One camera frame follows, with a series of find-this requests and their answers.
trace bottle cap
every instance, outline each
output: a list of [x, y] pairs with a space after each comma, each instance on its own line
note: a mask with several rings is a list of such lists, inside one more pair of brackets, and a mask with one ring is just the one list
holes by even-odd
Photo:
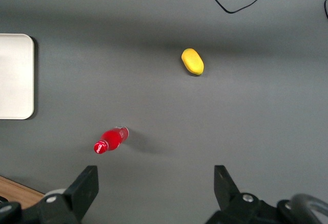
[[98, 141], [93, 147], [95, 153], [103, 154], [108, 150], [108, 143], [103, 140]]

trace gray table surface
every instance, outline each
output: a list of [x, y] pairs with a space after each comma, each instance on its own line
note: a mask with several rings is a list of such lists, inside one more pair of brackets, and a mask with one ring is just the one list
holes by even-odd
[[[214, 165], [269, 204], [328, 200], [323, 0], [0, 0], [0, 32], [33, 37], [35, 112], [0, 120], [0, 175], [42, 192], [98, 165], [84, 223], [204, 223]], [[237, 9], [252, 0], [221, 0]], [[196, 49], [204, 74], [180, 56]], [[103, 155], [93, 144], [125, 125]]]

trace plastic bottle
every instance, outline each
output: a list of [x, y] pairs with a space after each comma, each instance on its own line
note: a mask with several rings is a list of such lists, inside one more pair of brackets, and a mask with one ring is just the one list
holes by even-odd
[[117, 149], [119, 145], [125, 141], [129, 136], [127, 127], [115, 127], [106, 131], [100, 140], [94, 145], [94, 151], [97, 154], [103, 154], [106, 151]]

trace bottle label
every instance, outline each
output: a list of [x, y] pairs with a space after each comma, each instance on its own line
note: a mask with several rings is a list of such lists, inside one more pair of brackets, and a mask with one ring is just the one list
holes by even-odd
[[98, 145], [98, 149], [96, 150], [96, 152], [99, 153], [100, 150], [102, 149], [102, 147], [103, 147], [103, 145], [102, 145], [102, 144], [99, 144], [99, 145]]
[[124, 138], [124, 132], [122, 130], [119, 132], [119, 134], [121, 135], [121, 138]]

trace black plastic part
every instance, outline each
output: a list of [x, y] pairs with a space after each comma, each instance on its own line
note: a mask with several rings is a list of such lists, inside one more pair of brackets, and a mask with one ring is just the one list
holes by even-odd
[[223, 211], [217, 211], [205, 224], [244, 224], [244, 222]]
[[261, 200], [260, 202], [261, 202], [261, 208], [258, 213], [259, 219], [270, 220], [270, 223], [272, 223], [272, 220], [277, 220], [277, 221], [281, 220], [281, 218], [277, 219], [278, 213], [277, 213], [277, 209], [275, 207], [268, 205], [263, 200]]
[[223, 165], [214, 167], [214, 193], [220, 209], [225, 210], [230, 201], [240, 192]]
[[0, 224], [80, 224], [98, 190], [97, 166], [87, 166], [64, 194], [49, 195], [24, 210], [17, 202], [1, 203]]
[[0, 204], [0, 223], [9, 223], [20, 218], [22, 207], [19, 202], [4, 202]]
[[[252, 202], [245, 201], [244, 196], [251, 196]], [[240, 193], [232, 199], [229, 206], [224, 211], [230, 216], [234, 216], [244, 223], [249, 223], [251, 219], [255, 218], [260, 210], [260, 200], [250, 193]]]
[[8, 200], [6, 198], [0, 196], [0, 203], [3, 203], [3, 202], [8, 202]]
[[289, 200], [281, 200], [277, 204], [277, 210], [282, 219], [288, 224], [297, 223], [295, 216], [291, 212]]
[[81, 220], [99, 191], [97, 166], [87, 166], [63, 193], [76, 218]]
[[80, 224], [61, 194], [52, 194], [43, 198], [38, 203], [38, 216], [40, 224]]

